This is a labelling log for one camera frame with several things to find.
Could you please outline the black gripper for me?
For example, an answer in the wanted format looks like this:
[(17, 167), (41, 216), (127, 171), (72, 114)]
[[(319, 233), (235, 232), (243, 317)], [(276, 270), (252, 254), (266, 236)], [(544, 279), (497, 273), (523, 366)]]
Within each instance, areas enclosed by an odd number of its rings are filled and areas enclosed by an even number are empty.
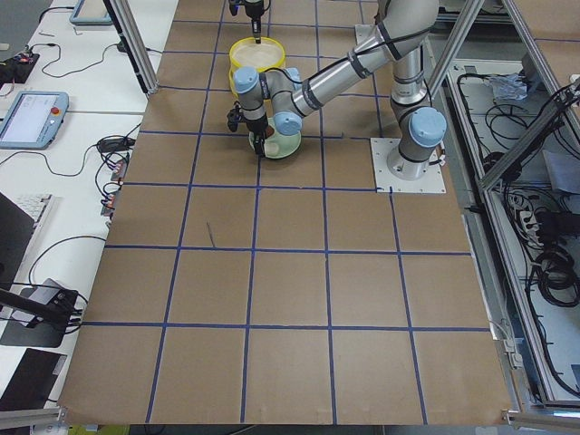
[(246, 15), (251, 19), (252, 35), (257, 44), (262, 41), (261, 18), (266, 12), (264, 0), (245, 0), (244, 7)]
[(246, 125), (249, 131), (253, 133), (252, 145), (255, 154), (258, 157), (263, 158), (266, 155), (266, 128), (270, 126), (266, 115), (266, 109), (243, 109), (242, 112), (246, 119)]

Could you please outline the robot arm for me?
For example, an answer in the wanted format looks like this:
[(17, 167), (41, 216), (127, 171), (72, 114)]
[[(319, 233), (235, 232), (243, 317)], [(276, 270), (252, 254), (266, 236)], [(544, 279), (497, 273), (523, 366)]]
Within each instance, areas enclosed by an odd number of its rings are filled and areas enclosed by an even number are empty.
[(299, 135), (304, 118), (390, 63), (391, 108), (401, 139), (388, 154), (387, 165), (399, 179), (420, 179), (447, 130), (445, 117), (432, 105), (434, 91), (424, 76), (422, 54), (438, 11), (436, 1), (379, 2), (369, 35), (305, 79), (295, 68), (238, 68), (232, 74), (237, 101), (227, 115), (228, 128), (236, 131), (246, 125), (255, 154), (265, 157), (266, 143), (274, 135)]
[(270, 8), (265, 6), (264, 0), (228, 0), (229, 12), (236, 16), (240, 9), (243, 9), (250, 19), (252, 37), (256, 44), (262, 43), (262, 16)]

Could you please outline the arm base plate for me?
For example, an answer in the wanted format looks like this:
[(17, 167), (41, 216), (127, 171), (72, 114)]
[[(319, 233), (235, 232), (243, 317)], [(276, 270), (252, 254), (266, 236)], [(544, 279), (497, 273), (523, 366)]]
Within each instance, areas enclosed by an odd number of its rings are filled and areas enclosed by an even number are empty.
[(445, 194), (440, 156), (433, 150), (420, 163), (407, 161), (399, 138), (371, 138), (375, 187), (379, 193)]

